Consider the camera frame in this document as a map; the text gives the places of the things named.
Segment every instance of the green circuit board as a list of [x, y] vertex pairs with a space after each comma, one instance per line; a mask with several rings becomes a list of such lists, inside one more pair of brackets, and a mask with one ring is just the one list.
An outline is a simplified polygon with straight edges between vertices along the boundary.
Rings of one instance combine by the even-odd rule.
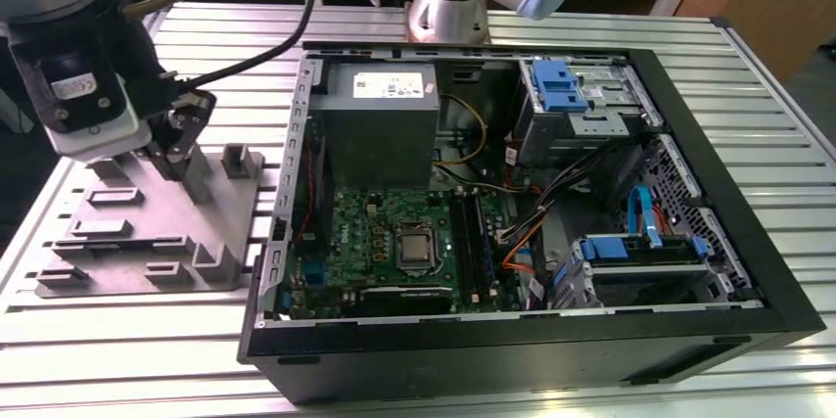
[[[380, 191], [337, 192], [333, 201], [331, 250], [325, 260], [323, 289], [296, 293], [296, 303], [305, 305], [307, 317], [340, 317], [340, 301], [349, 288], [415, 285], [441, 286], [453, 290], [455, 309], [460, 312], [513, 308], [516, 301], [496, 284], [491, 302], [460, 302], [456, 241], [451, 222], [449, 192]], [[481, 196], [485, 226], [501, 228], [505, 221], [500, 195]], [[431, 232], [433, 267], [408, 270], [399, 265], [403, 254], [399, 236], [405, 231]]]

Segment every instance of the white label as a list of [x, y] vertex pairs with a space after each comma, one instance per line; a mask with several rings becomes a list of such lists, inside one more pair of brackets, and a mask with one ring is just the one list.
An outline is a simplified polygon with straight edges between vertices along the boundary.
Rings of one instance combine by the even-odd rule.
[[355, 98], [423, 98], [420, 72], [361, 72], [353, 76]]
[[99, 89], [96, 77], [91, 73], [52, 82], [49, 86], [59, 100], [72, 100], [73, 98], [84, 97]]
[[537, 299], [544, 299], [544, 294], [547, 293], [547, 290], [544, 289], [544, 285], [540, 284], [540, 282], [535, 278], [532, 278], [528, 283], [528, 290], [535, 296], [537, 296]]
[[505, 147], [505, 163], [511, 166], [517, 164], [517, 150], [511, 147]]
[[584, 97], [604, 98], [604, 92], [599, 88], [584, 88]]

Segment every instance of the slotted metal worktable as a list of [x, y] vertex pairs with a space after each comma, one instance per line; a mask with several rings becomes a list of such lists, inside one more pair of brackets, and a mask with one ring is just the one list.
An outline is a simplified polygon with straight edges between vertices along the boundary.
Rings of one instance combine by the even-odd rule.
[[[300, 9], [180, 4], [151, 24], [163, 65], [191, 75], [277, 44]], [[836, 163], [832, 147], [739, 42], [705, 20], [560, 15], [539, 23], [492, 13], [493, 43], [649, 48], [717, 148], [831, 330], [740, 357], [668, 386], [445, 397], [340, 405], [361, 416], [809, 416], [836, 413]], [[321, 8], [305, 39], [403, 41], [401, 11]], [[267, 237], [300, 49], [212, 84], [208, 151], [248, 142], [267, 156], [248, 262]], [[255, 368], [235, 361], [245, 290], [41, 300], [27, 273], [92, 178], [64, 160], [0, 262], [0, 411], [21, 416], [292, 413]]]

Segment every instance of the blue plastic latch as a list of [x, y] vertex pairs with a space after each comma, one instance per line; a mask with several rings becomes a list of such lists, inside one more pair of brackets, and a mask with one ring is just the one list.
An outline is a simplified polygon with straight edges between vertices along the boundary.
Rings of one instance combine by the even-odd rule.
[[587, 101], [577, 90], [577, 77], [563, 61], [533, 61], [535, 86], [548, 112], [585, 112]]
[[627, 248], [620, 237], [596, 237], [589, 240], [596, 246], [599, 258], [627, 258]]
[[565, 263], [563, 263], [560, 265], [560, 269], [557, 269], [557, 272], [553, 275], [553, 279], [551, 280], [551, 288], [555, 289], [557, 287], [557, 284], [560, 284], [560, 281], [563, 280], [563, 278], [565, 277], [565, 273], [568, 273], [568, 268], [565, 267]]
[[629, 191], [627, 201], [627, 230], [631, 234], [639, 233], [639, 215], [636, 213], [636, 205], [641, 210], [641, 228], [651, 240], [651, 248], [657, 249], [663, 246], [663, 239], [659, 236], [659, 228], [656, 227], [653, 196], [651, 196], [651, 190], [644, 185], [633, 186]]
[[596, 259], [596, 247], [592, 245], [591, 239], [580, 241], [580, 252], [584, 254], [584, 259]]
[[708, 245], [708, 241], [701, 237], [693, 236], [691, 238], [691, 245], [693, 245], [696, 257], [699, 259], [705, 259], [711, 254], [711, 246]]

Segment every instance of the open computer tower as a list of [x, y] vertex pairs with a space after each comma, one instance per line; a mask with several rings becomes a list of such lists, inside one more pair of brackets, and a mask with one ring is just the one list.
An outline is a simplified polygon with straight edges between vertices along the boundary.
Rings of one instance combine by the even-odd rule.
[[239, 352], [292, 402], [668, 383], [824, 328], [653, 52], [304, 48]]

